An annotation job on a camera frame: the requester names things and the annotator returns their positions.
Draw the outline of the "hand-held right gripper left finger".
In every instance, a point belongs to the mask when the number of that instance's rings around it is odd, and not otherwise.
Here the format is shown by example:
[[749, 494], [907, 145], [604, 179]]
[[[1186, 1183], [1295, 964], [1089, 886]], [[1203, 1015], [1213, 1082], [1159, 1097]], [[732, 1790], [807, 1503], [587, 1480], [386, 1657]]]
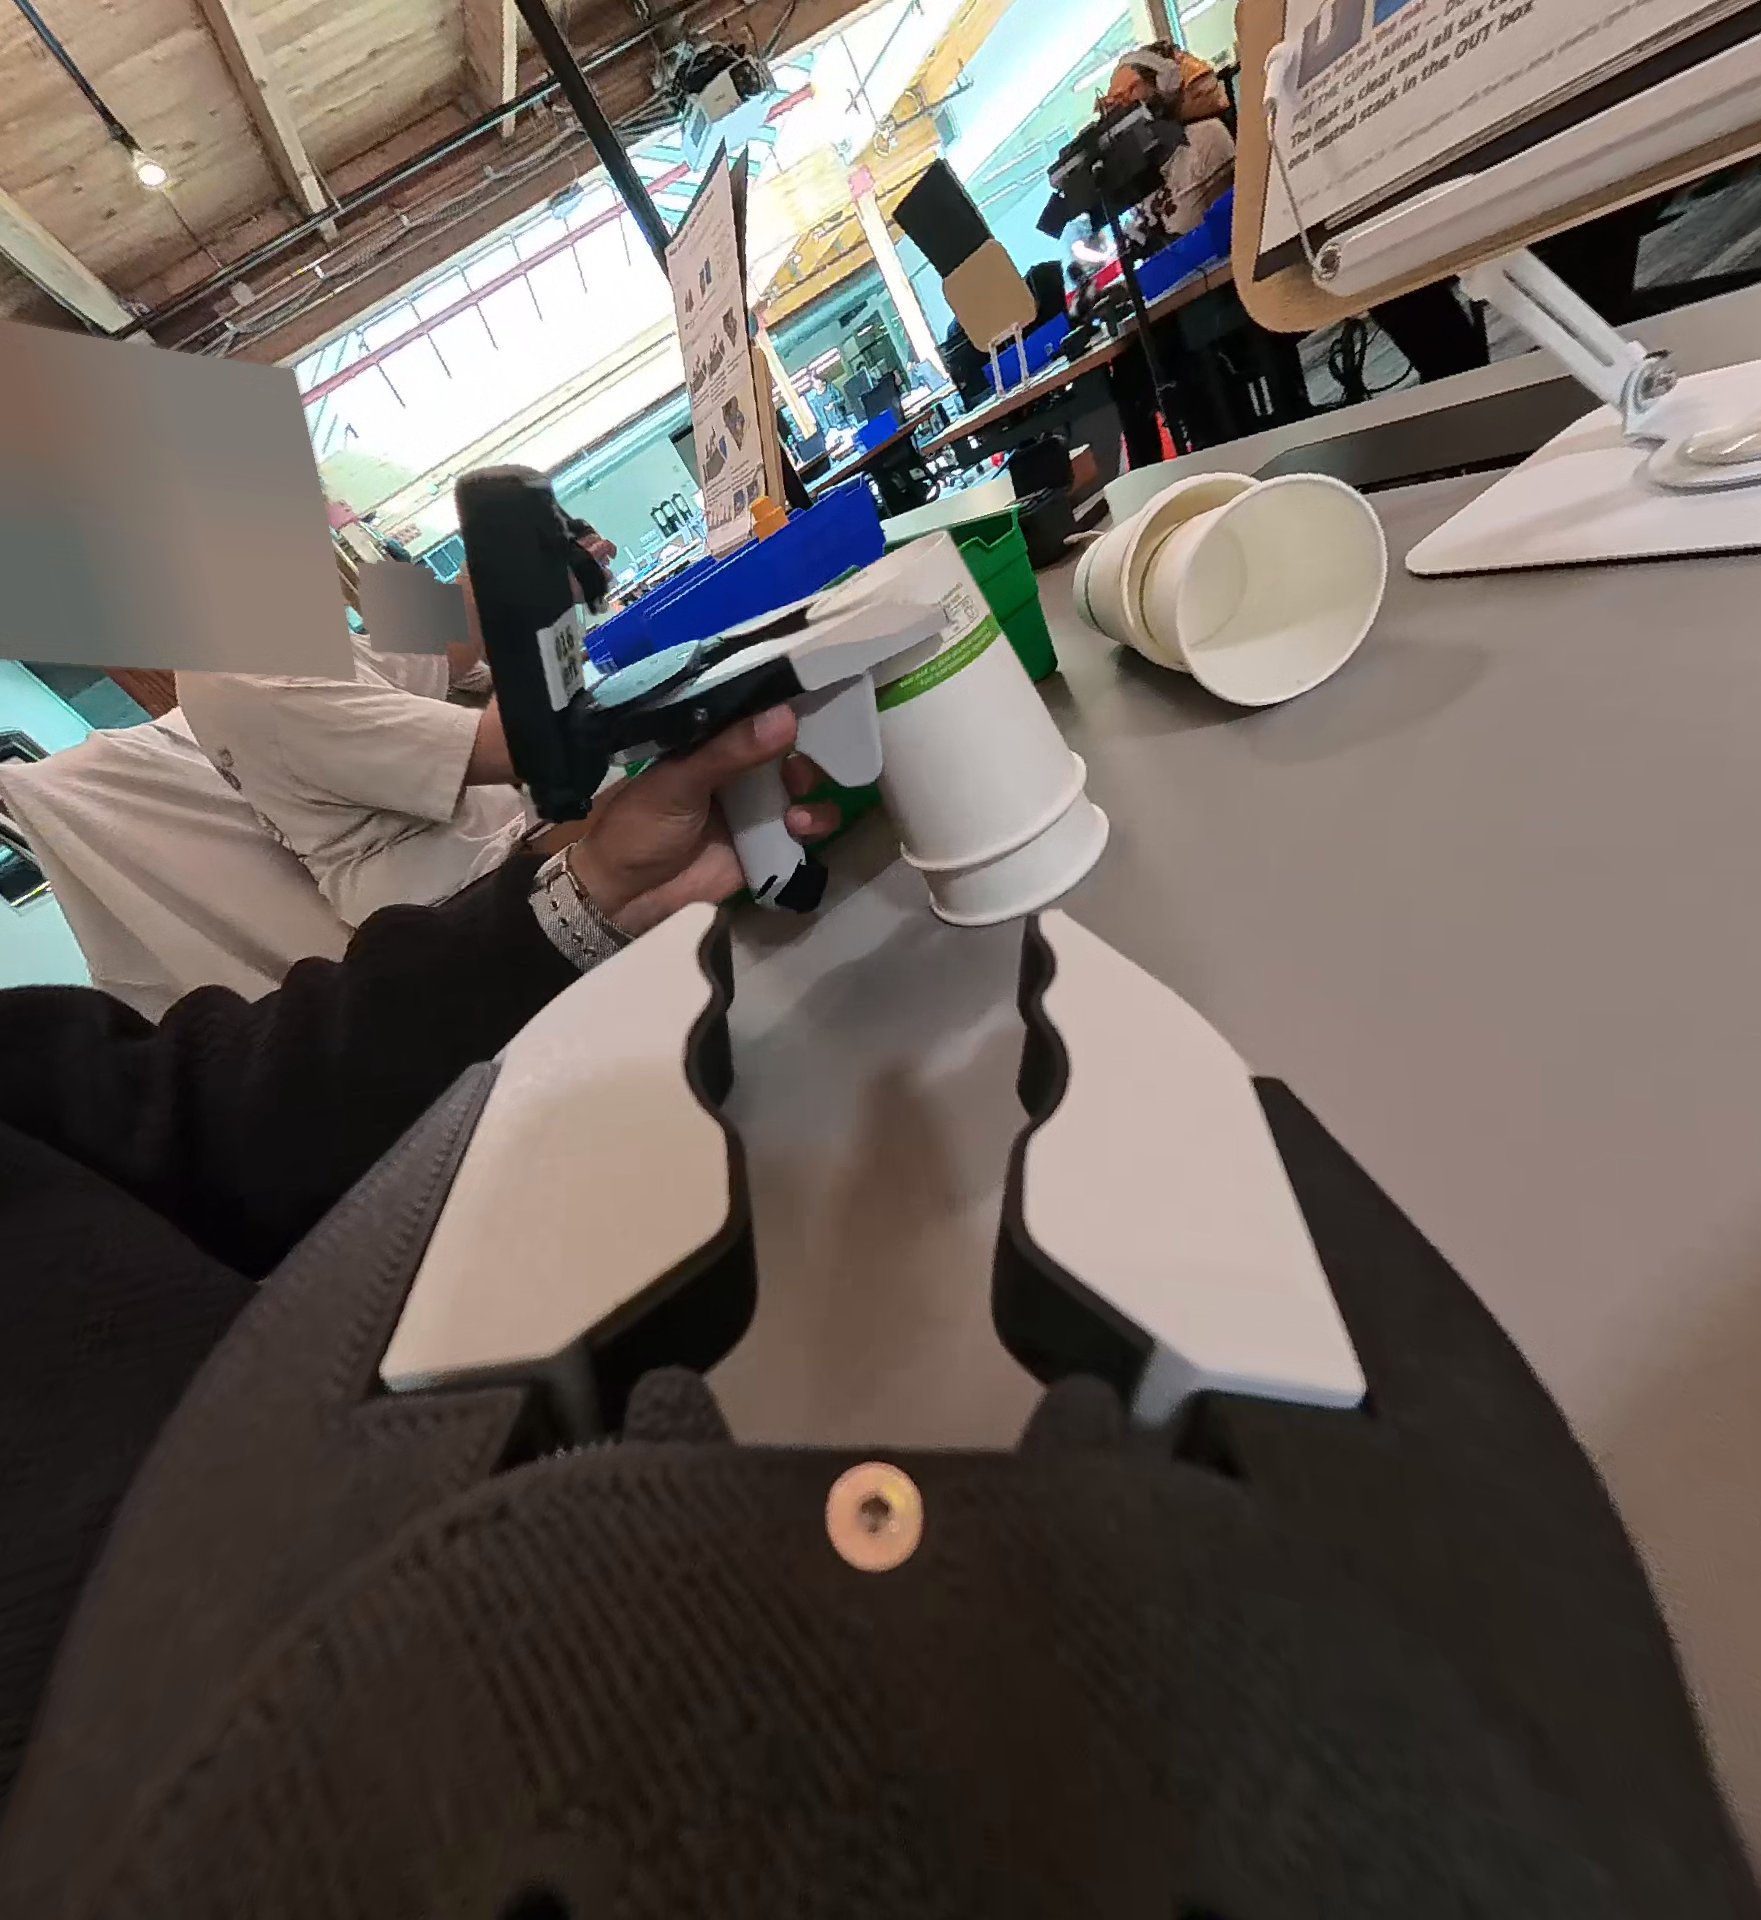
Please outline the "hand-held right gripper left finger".
[[755, 1312], [732, 1088], [732, 948], [683, 907], [564, 989], [492, 1064], [380, 1362], [390, 1395], [533, 1391], [609, 1439], [657, 1368], [706, 1375]]

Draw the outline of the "printed instruction sheet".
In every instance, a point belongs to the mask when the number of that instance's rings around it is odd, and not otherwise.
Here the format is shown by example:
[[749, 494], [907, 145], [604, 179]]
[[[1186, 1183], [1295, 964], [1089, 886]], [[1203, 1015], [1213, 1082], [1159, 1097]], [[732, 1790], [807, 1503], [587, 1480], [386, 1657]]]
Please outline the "printed instruction sheet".
[[1716, 23], [1718, 3], [1290, 3], [1261, 248], [1333, 228]]

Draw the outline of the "person's dark clothed body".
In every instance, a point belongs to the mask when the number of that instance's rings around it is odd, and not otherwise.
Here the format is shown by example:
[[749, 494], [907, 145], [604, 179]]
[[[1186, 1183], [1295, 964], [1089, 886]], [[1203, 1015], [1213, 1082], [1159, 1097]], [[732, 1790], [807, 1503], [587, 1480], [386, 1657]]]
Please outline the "person's dark clothed body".
[[[138, 1462], [285, 1250], [396, 1140], [420, 1096], [322, 1121], [244, 1121], [216, 1172], [250, 1196], [138, 1196], [0, 1121], [0, 1813], [51, 1661]], [[268, 1146], [292, 1146], [288, 1169]]]

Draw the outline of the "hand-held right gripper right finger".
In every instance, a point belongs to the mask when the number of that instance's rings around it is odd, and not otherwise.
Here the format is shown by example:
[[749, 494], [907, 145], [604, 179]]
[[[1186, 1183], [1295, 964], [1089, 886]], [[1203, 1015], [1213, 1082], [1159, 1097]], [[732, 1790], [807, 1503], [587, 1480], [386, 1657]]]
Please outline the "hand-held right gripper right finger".
[[1140, 1428], [1203, 1393], [1353, 1411], [1369, 1385], [1248, 1064], [1170, 986], [1049, 907], [1021, 930], [1023, 1125], [991, 1318], [1040, 1383]]

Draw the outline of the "grey wristwatch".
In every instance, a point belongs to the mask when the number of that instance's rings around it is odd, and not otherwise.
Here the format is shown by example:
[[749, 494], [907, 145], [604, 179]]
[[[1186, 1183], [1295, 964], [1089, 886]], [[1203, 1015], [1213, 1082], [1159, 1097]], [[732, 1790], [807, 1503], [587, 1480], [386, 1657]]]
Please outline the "grey wristwatch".
[[573, 866], [576, 850], [570, 843], [536, 867], [530, 905], [549, 946], [568, 966], [587, 974], [616, 958], [631, 934], [584, 886]]

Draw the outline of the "wooden top desk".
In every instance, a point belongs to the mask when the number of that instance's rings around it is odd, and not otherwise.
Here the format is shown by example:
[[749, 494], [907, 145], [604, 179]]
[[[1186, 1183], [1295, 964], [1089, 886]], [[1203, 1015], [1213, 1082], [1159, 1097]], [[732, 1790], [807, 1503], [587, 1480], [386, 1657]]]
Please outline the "wooden top desk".
[[961, 463], [977, 463], [1038, 435], [1065, 432], [1079, 419], [1108, 408], [1108, 369], [1133, 347], [1138, 336], [1140, 322], [1130, 317], [1112, 339], [1077, 357], [1063, 357], [1014, 391], [977, 406], [937, 432], [919, 449], [919, 458], [928, 463], [954, 451]]

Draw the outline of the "person's left hand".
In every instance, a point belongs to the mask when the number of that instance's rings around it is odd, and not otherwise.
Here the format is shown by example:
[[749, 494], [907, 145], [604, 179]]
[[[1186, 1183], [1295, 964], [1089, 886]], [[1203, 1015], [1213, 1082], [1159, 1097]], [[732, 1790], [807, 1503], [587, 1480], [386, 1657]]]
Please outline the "person's left hand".
[[568, 845], [568, 870], [584, 894], [623, 936], [644, 936], [688, 905], [731, 899], [744, 872], [720, 796], [755, 770], [780, 775], [789, 798], [783, 827], [796, 842], [833, 836], [839, 828], [838, 803], [812, 798], [824, 775], [796, 751], [796, 732], [796, 710], [771, 705], [614, 787]]

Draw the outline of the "black desktop device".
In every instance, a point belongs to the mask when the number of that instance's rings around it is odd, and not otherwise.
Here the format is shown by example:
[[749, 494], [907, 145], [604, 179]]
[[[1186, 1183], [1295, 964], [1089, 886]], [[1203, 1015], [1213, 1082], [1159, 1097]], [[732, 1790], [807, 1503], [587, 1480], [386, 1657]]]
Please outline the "black desktop device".
[[1079, 529], [1077, 478], [1069, 439], [1046, 432], [1012, 448], [1004, 462], [1012, 478], [1014, 512], [1032, 567], [1040, 573], [1059, 560]]

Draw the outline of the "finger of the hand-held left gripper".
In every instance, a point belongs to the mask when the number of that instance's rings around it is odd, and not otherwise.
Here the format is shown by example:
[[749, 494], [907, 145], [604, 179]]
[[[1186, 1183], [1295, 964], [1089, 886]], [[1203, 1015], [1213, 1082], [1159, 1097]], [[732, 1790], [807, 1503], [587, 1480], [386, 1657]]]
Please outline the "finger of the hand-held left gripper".
[[735, 622], [700, 645], [700, 659], [729, 659], [760, 643], [786, 647], [799, 634], [841, 618], [877, 595], [874, 581], [835, 581], [804, 599]]
[[884, 685], [903, 657], [939, 653], [945, 635], [944, 601], [870, 599], [841, 618], [799, 634], [783, 656], [805, 693], [858, 677]]

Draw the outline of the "wooden document stand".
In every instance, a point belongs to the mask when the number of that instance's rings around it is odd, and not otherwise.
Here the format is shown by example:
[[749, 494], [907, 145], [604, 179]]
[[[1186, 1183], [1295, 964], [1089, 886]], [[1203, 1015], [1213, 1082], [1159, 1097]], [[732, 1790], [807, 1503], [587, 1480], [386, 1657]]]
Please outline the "wooden document stand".
[[1307, 330], [1452, 278], [1577, 379], [1596, 408], [1405, 558], [1419, 577], [1761, 552], [1761, 347], [1684, 375], [1598, 317], [1533, 244], [1761, 155], [1761, 5], [1668, 44], [1526, 127], [1447, 165], [1423, 190], [1333, 228], [1298, 217], [1263, 251], [1278, 116], [1295, 53], [1281, 5], [1242, 5], [1234, 275], [1248, 313]]
[[914, 179], [893, 219], [939, 275], [949, 313], [940, 365], [957, 402], [981, 403], [1004, 382], [1019, 384], [1027, 369], [1023, 339], [1038, 324], [1038, 299], [945, 160]]
[[688, 466], [712, 558], [807, 506], [780, 437], [771, 369], [747, 298], [744, 189], [744, 162], [720, 145], [662, 257], [689, 402]]

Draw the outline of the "blue plastic bin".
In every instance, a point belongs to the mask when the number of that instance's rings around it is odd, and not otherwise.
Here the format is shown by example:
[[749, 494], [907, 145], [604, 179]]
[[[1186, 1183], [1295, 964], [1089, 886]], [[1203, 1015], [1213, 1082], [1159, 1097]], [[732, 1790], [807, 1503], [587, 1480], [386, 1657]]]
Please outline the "blue plastic bin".
[[665, 647], [804, 601], [881, 555], [875, 495], [865, 478], [848, 478], [766, 539], [749, 539], [723, 558], [702, 558], [602, 618], [586, 639], [587, 659], [602, 675], [627, 670]]

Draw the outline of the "green plastic bin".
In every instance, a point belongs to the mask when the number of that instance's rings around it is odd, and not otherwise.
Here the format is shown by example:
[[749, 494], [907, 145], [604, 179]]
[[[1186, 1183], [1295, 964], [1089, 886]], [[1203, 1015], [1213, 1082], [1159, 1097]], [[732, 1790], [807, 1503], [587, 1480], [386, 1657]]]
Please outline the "green plastic bin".
[[[949, 526], [940, 529], [957, 542], [962, 560], [972, 571], [974, 581], [985, 587], [988, 601], [1004, 623], [1004, 634], [1012, 639], [1012, 645], [1025, 665], [1031, 682], [1035, 682], [1040, 692], [1040, 682], [1058, 670], [1058, 657], [1052, 653], [1049, 629], [1040, 614], [1038, 582], [1017, 518], [1012, 512], [1001, 512], [989, 514], [989, 519], [981, 525], [965, 523], [961, 531]], [[696, 682], [696, 692], [758, 693], [760, 688], [766, 688], [775, 705], [792, 705], [796, 710], [799, 753], [810, 757], [835, 784], [877, 787], [877, 773], [884, 768], [884, 739], [877, 732], [874, 682], [869, 677], [858, 677], [822, 692], [805, 693], [796, 686], [792, 665], [782, 656], [783, 647], [776, 647], [771, 641], [760, 643], [703, 671]]]

